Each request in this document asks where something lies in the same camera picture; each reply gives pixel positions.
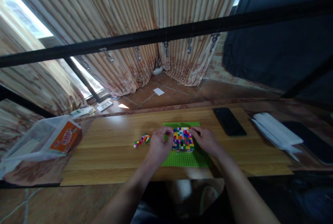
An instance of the green baseplate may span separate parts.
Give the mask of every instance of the green baseplate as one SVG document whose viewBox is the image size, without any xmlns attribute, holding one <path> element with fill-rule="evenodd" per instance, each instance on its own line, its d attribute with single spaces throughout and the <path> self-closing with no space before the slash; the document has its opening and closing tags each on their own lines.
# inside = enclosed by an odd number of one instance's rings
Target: green baseplate
<svg viewBox="0 0 333 224">
<path fill-rule="evenodd" d="M 175 127 L 193 127 L 200 126 L 199 122 L 183 122 L 183 123 L 163 123 L 163 126 Z M 162 166 L 169 167 L 211 167 L 212 161 L 209 155 L 204 152 L 197 141 L 194 139 L 194 151 L 189 152 L 170 152 L 168 158 L 162 163 Z"/>
</svg>

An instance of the orange box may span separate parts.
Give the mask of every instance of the orange box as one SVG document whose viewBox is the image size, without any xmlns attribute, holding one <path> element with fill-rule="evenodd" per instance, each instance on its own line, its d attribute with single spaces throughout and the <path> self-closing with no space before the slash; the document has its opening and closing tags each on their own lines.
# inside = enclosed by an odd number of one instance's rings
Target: orange box
<svg viewBox="0 0 333 224">
<path fill-rule="evenodd" d="M 80 128 L 68 121 L 50 146 L 50 149 L 67 153 L 70 147 L 73 146 L 80 131 Z"/>
</svg>

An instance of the blocks on baseplate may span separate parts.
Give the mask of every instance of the blocks on baseplate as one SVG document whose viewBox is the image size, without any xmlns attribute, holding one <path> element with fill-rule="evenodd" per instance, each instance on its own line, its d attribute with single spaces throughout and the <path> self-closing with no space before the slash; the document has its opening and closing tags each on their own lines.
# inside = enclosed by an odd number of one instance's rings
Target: blocks on baseplate
<svg viewBox="0 0 333 224">
<path fill-rule="evenodd" d="M 189 127 L 173 128 L 173 152 L 193 152 L 194 142 Z"/>
</svg>

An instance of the hand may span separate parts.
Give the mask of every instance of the hand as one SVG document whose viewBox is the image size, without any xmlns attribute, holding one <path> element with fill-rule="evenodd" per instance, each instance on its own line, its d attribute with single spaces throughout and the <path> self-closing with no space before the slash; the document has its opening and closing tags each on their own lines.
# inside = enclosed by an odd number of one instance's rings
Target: hand
<svg viewBox="0 0 333 224">
<path fill-rule="evenodd" d="M 209 129 L 194 126 L 190 128 L 189 132 L 196 139 L 200 147 L 215 158 L 221 154 L 221 151 L 224 151 L 223 147 L 216 140 L 214 133 Z"/>
<path fill-rule="evenodd" d="M 164 134 L 168 136 L 168 140 L 164 141 Z M 160 127 L 153 132 L 150 140 L 149 152 L 146 156 L 146 160 L 153 162 L 154 164 L 161 165 L 169 155 L 173 143 L 173 129 L 171 127 Z"/>
</svg>

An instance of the colorful cube blocks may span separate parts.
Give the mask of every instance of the colorful cube blocks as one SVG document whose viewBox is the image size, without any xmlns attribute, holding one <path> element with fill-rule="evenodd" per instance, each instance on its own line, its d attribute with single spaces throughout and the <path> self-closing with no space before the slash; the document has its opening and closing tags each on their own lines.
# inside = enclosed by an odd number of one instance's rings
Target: colorful cube blocks
<svg viewBox="0 0 333 224">
<path fill-rule="evenodd" d="M 189 127 L 173 128 L 173 152 L 193 152 L 194 142 Z"/>
<path fill-rule="evenodd" d="M 135 144 L 133 145 L 134 148 L 136 148 L 137 146 L 139 146 L 141 143 L 145 143 L 147 144 L 151 139 L 151 136 L 150 135 L 146 135 L 144 134 L 142 137 L 141 137 L 141 140 L 140 141 L 136 141 Z"/>
</svg>

